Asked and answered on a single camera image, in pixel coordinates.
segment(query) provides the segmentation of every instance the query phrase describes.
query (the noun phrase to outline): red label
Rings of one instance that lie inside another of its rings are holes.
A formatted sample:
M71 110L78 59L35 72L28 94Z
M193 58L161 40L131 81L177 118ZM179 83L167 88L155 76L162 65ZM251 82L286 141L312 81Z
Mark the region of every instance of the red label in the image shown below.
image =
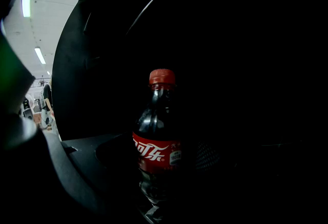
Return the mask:
M176 170L181 161L179 140L157 141L142 138L133 133L133 140L139 151L139 167L152 174Z

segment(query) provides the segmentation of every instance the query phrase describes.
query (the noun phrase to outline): white ceiling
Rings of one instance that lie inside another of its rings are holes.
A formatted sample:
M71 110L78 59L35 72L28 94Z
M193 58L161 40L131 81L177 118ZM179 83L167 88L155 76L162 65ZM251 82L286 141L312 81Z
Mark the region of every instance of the white ceiling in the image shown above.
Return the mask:
M22 0L14 0L4 19L6 38L14 52L36 78L49 77L56 47L78 0L31 0L31 17L23 17ZM41 64L34 48L40 47L46 64Z

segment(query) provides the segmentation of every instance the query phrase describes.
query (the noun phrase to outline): red bottle cap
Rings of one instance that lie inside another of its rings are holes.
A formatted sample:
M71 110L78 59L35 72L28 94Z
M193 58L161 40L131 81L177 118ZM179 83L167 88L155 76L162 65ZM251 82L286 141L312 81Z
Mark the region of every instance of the red bottle cap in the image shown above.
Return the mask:
M156 69L150 73L149 84L166 83L175 85L174 72L169 69Z

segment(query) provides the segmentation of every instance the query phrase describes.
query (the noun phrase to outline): coca-cola logo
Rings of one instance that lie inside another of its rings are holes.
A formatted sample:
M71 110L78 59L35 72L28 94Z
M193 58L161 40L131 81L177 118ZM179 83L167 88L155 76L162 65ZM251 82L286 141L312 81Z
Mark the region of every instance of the coca-cola logo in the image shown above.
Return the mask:
M154 160L163 161L163 159L161 160L161 158L164 157L165 155L161 155L160 151L165 150L166 148L169 147L167 146L165 148L160 148L154 144L144 144L141 142L137 142L134 139L133 141L135 142L135 146L137 150L140 152L140 156L145 156L145 158L148 158L149 160L152 161Z

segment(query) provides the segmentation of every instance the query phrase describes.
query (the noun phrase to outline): coca-cola bottle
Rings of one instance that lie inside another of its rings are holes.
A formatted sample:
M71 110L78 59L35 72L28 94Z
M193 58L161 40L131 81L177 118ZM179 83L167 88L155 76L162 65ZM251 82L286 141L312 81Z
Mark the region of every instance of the coca-cola bottle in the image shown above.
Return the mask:
M180 191L181 148L175 75L168 69L150 73L151 97L133 129L141 171L140 188L152 204L174 200Z

